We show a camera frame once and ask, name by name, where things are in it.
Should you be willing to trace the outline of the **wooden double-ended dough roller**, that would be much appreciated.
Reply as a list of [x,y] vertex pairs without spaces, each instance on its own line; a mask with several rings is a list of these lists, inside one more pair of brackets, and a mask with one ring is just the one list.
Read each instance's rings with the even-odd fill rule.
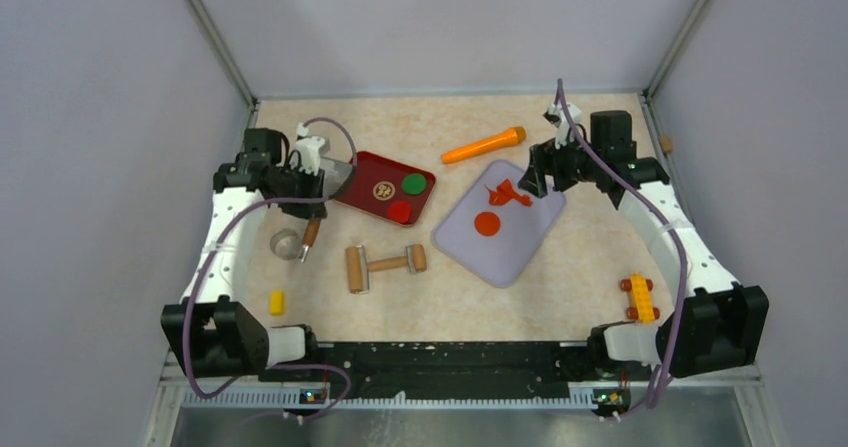
[[344,252],[348,291],[360,295],[370,291],[370,275],[376,272],[406,268],[411,274],[428,269],[422,244],[411,244],[401,256],[369,261],[363,246],[347,247]]

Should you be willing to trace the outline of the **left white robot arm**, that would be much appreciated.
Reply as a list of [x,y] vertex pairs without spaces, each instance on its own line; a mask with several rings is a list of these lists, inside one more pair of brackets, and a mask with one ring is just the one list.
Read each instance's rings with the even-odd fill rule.
[[245,132],[243,148],[213,175],[212,215],[197,269],[182,299],[163,308],[160,323],[180,366],[196,378],[257,374],[270,360],[297,380],[319,371],[320,353],[306,330],[287,327],[273,352],[269,332],[243,303],[250,259],[272,206],[304,220],[325,216],[326,139],[297,130],[289,142],[272,129]]

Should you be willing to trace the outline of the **dark red lacquer tray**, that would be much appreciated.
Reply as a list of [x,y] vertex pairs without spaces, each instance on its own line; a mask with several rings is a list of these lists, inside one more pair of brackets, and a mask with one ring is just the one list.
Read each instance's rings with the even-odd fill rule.
[[[359,151],[356,156],[357,169],[352,185],[337,201],[397,226],[413,226],[421,217],[436,186],[435,175],[369,151]],[[401,188],[403,179],[412,173],[421,173],[427,178],[426,190],[417,196],[406,195]],[[407,225],[397,224],[387,218],[389,204],[398,200],[412,205],[411,222]]]

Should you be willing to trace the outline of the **metal scraper wooden handle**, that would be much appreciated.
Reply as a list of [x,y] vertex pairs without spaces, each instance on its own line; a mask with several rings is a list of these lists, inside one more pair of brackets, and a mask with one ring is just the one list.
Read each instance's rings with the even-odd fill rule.
[[320,162],[319,172],[321,177],[321,194],[320,197],[324,201],[318,204],[309,205],[309,216],[307,225],[302,237],[301,247],[298,254],[298,260],[303,263],[311,249],[320,230],[321,222],[327,218],[326,203],[329,200],[340,198],[352,185],[354,175],[357,169],[357,156],[354,155],[348,162],[332,158],[322,158]]

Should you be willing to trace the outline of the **orange round dough wrapper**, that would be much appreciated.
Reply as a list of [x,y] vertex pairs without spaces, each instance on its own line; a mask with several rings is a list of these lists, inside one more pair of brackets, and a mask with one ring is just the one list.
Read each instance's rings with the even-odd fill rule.
[[495,212],[484,211],[475,217],[474,228],[481,236],[495,236],[501,229],[501,220]]

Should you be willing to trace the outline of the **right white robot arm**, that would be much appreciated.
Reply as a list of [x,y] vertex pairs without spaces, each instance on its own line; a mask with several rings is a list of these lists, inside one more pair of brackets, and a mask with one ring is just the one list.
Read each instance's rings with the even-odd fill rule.
[[753,364],[769,310],[764,290],[743,285],[709,250],[660,161],[639,156],[628,112],[594,112],[584,130],[574,111],[548,107],[544,117],[557,134],[530,148],[519,188],[543,198],[579,183],[595,185],[640,236],[674,300],[663,323],[595,328],[589,371],[612,379],[627,362],[639,362],[684,378]]

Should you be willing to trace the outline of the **orange-red dough lump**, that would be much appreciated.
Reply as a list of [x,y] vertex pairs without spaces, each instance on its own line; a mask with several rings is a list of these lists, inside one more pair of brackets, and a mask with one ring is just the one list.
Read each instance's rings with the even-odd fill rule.
[[504,206],[511,201],[515,201],[525,207],[533,205],[532,198],[527,194],[519,192],[510,179],[505,179],[498,184],[494,189],[487,187],[489,194],[488,203],[491,206]]

